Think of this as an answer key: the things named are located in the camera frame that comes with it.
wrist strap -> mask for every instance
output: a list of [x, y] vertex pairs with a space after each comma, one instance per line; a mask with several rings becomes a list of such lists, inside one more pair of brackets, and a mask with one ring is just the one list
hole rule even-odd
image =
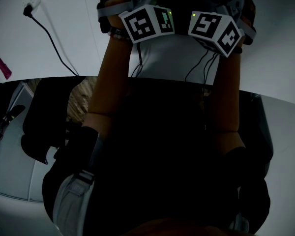
[[242, 49], [239, 46], [235, 46], [232, 53], [242, 54]]
[[129, 34], [126, 29], [118, 29], [116, 27], [111, 27], [108, 32], [108, 36], [120, 40], [130, 40]]
[[122, 37], [129, 37], [129, 34], [128, 34], [126, 29], [119, 29], [119, 28], [116, 28], [116, 27], [111, 27], [110, 32], [112, 34], [117, 34], [117, 35], [120, 35]]

pink object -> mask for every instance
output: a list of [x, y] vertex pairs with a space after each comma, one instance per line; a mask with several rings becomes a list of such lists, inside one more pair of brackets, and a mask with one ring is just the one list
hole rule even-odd
[[11, 70], [9, 69], [9, 67], [6, 66], [6, 64], [4, 64], [1, 58], [0, 58], [0, 70], [2, 71], [6, 79], [9, 79], [11, 77], [11, 74], [12, 74]]

sleeve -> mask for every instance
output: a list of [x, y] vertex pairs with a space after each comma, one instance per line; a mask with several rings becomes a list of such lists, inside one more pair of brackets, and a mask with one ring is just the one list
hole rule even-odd
[[42, 194], [44, 206], [50, 219], [53, 219], [54, 202], [61, 183], [71, 174], [88, 165], [96, 144], [98, 132], [90, 127], [82, 127], [67, 146], [55, 154], [55, 163], [43, 180]]
[[266, 165], [253, 151], [244, 147], [233, 149], [222, 161], [226, 181], [240, 187], [240, 212], [249, 221], [249, 233], [255, 234], [265, 222], [270, 209], [270, 197], [264, 180]]

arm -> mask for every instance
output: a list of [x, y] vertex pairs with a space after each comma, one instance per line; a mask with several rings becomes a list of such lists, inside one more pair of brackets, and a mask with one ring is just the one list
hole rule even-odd
[[218, 152], [244, 147], [239, 134], [240, 54], [220, 57], [209, 101], [208, 127]]
[[128, 90], [132, 43], [110, 38], [83, 126], [106, 138]]

power cable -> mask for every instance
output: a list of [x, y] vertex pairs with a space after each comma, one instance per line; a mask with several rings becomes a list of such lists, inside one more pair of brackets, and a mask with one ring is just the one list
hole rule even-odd
[[199, 60], [199, 62], [188, 72], [188, 74], [185, 77], [185, 82], [187, 82], [187, 77], [189, 76], [189, 74], [192, 72], [193, 69], [195, 69], [203, 60], [203, 58], [208, 54], [208, 50], [206, 51], [206, 54], [204, 54], [201, 59]]
[[213, 63], [215, 62], [217, 56], [218, 56], [218, 54], [216, 54], [216, 53], [213, 54], [213, 57], [212, 57], [212, 58], [206, 63], [206, 66], [207, 66], [207, 64], [213, 59], [213, 61], [211, 62], [210, 66], [208, 67], [208, 70], [207, 70], [207, 72], [206, 72], [206, 75], [205, 75], [206, 66], [205, 66], [205, 68], [204, 68], [204, 70], [203, 70], [203, 74], [205, 75], [205, 83], [204, 83], [204, 85], [203, 85], [203, 89], [202, 89], [202, 93], [203, 93], [203, 94], [204, 94], [204, 92], [205, 92], [205, 88], [206, 88], [206, 84], [207, 84], [207, 76], [208, 76], [208, 73], [209, 73], [209, 71], [210, 71], [210, 69], [211, 69], [211, 66], [212, 66]]
[[137, 50], [138, 50], [138, 54], [139, 54], [139, 64], [138, 64], [137, 67], [134, 69], [133, 73], [131, 74], [131, 77], [132, 77], [132, 78], [133, 78], [133, 75], [134, 75], [135, 71], [138, 69], [139, 66], [141, 66], [141, 69], [140, 69], [139, 73], [136, 75], [136, 78], [139, 76], [139, 74], [141, 73], [141, 71], [142, 71], [142, 69], [143, 69], [142, 54], [141, 54], [140, 43], [137, 44]]
[[34, 20], [34, 22], [35, 23], [37, 23], [40, 27], [42, 27], [43, 28], [43, 30], [47, 33], [47, 35], [49, 36], [49, 39], [50, 39], [50, 41], [51, 41], [51, 43], [52, 43], [52, 45], [53, 45], [53, 47], [54, 47], [54, 49], [55, 49], [55, 51], [56, 51], [56, 53], [57, 53], [57, 55], [58, 55], [58, 58], [59, 58], [59, 60], [61, 61], [61, 63], [71, 72], [71, 73], [73, 73], [75, 76], [79, 76], [79, 74], [78, 74], [78, 72], [73, 72], [63, 61], [62, 61], [62, 58], [60, 57], [60, 54], [59, 54], [59, 52], [58, 52], [58, 50], [57, 50], [57, 48], [56, 48], [56, 46], [55, 46], [55, 43], [54, 43], [54, 41], [53, 41], [53, 39], [51, 38], [51, 36], [50, 36], [50, 34], [49, 34], [49, 32], [48, 32], [48, 30], [40, 23], [40, 22], [38, 22], [34, 17], [33, 17], [33, 15], [31, 14], [31, 12], [32, 12], [32, 10], [33, 10], [33, 7], [31, 6], [31, 5], [28, 5], [28, 6], [26, 6], [25, 7], [25, 9], [24, 9], [24, 12], [23, 12], [23, 14], [25, 15], [25, 16], [27, 16], [27, 17], [29, 17], [29, 18], [32, 18], [33, 20]]

